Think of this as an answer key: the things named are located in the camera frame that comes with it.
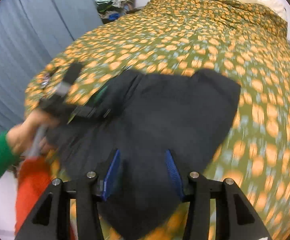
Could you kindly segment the person's left hand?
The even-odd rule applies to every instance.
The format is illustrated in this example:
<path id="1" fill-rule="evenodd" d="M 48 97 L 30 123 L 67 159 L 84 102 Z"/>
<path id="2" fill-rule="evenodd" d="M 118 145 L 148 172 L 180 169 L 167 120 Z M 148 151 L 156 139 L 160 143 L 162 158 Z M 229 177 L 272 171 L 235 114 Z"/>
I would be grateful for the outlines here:
<path id="1" fill-rule="evenodd" d="M 26 120 L 11 128 L 6 134 L 6 142 L 11 152 L 20 156 L 28 150 L 41 126 L 55 127 L 59 120 L 40 109 L 33 110 Z"/>

